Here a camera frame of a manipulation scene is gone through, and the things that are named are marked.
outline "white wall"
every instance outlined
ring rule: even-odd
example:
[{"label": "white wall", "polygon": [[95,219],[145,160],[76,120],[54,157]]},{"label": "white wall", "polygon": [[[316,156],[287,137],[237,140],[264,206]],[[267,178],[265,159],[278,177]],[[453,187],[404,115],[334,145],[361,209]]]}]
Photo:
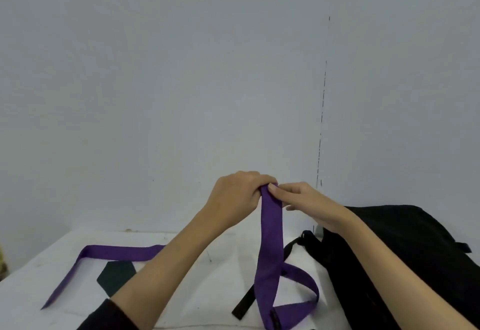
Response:
[{"label": "white wall", "polygon": [[480,259],[480,0],[330,0],[320,177],[414,204]]},{"label": "white wall", "polygon": [[[327,12],[327,0],[0,0],[10,265],[72,227],[178,231],[240,169],[315,185]],[[285,230],[310,225],[295,213]]]}]

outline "folded purple fabric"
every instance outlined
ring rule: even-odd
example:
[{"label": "folded purple fabric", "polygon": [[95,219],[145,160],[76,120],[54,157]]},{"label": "folded purple fabric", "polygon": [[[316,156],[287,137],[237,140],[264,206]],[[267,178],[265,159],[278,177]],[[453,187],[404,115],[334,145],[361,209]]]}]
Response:
[{"label": "folded purple fabric", "polygon": [[[290,330],[315,309],[319,298],[318,287],[308,273],[284,263],[282,204],[268,192],[267,186],[261,187],[261,196],[261,245],[254,281],[255,296],[261,320],[267,330]],[[60,296],[73,278],[82,258],[144,262],[151,260],[164,247],[164,245],[149,247],[87,245],[81,250],[77,260],[42,309],[49,307]],[[311,301],[274,307],[280,275],[306,286],[316,297]]]}]

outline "forearm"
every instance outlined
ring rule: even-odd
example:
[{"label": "forearm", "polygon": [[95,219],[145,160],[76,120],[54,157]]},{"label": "forearm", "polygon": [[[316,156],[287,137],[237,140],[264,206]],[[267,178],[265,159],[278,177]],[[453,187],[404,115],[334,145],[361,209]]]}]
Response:
[{"label": "forearm", "polygon": [[183,277],[222,232],[200,211],[159,253],[133,276],[112,301],[140,330],[150,330]]},{"label": "forearm", "polygon": [[360,218],[349,218],[339,234],[402,330],[476,328],[405,265]]}]

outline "dark green fabric piece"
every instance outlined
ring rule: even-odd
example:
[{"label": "dark green fabric piece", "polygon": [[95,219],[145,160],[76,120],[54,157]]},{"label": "dark green fabric piece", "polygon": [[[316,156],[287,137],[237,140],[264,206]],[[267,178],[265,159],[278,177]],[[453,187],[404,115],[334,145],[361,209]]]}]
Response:
[{"label": "dark green fabric piece", "polygon": [[132,278],[137,271],[134,264],[127,261],[108,262],[96,281],[111,297]]}]

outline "purple belt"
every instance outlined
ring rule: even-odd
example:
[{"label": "purple belt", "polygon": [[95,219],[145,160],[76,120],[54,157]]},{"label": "purple belt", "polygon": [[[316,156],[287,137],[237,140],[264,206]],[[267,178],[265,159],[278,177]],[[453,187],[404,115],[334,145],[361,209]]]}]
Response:
[{"label": "purple belt", "polygon": [[[268,192],[266,185],[261,187],[261,196],[261,245],[253,285],[255,297],[265,329],[290,330],[315,309],[319,298],[318,287],[307,272],[284,262],[282,204]],[[164,247],[164,245],[149,247],[87,245],[81,250],[74,265],[42,309],[49,307],[60,296],[73,278],[82,258],[145,262],[151,260]],[[306,286],[315,293],[316,298],[274,307],[280,276]]]}]

